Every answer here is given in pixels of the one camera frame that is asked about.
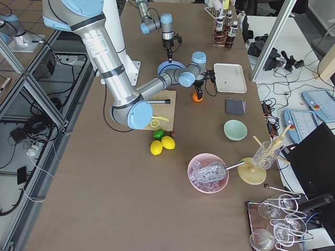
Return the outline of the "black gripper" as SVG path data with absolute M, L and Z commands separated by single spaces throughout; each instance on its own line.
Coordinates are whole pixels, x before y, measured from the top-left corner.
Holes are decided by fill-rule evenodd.
M 163 39 L 162 44 L 163 44 L 164 50 L 167 52 L 168 62 L 172 63 L 172 59 L 173 59 L 172 48 L 174 46 L 174 39 L 168 39 L 168 40 Z
M 196 94 L 197 94 L 197 101 L 202 101 L 203 100 L 203 91 L 202 91 L 202 86 L 204 85 L 205 80 L 196 80 L 193 83 L 193 86 L 195 87 Z

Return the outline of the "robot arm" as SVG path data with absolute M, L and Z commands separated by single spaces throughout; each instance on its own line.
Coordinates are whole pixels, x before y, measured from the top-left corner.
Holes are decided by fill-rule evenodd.
M 134 89 L 113 43 L 122 40 L 116 1 L 43 1 L 44 24 L 81 37 L 89 56 L 109 88 L 114 102 L 111 118 L 132 129 L 149 125 L 153 109 L 148 99 L 172 83 L 191 86 L 206 69 L 206 54 L 194 52 L 183 69 L 167 69 Z
M 149 12 L 148 1 L 135 1 L 136 7 L 141 17 L 140 29 L 144 35 L 149 34 L 155 30 L 161 29 L 162 44 L 166 51 L 169 63 L 172 63 L 175 32 L 173 31 L 173 18 L 170 13 L 158 15 L 158 18 L 153 18 Z

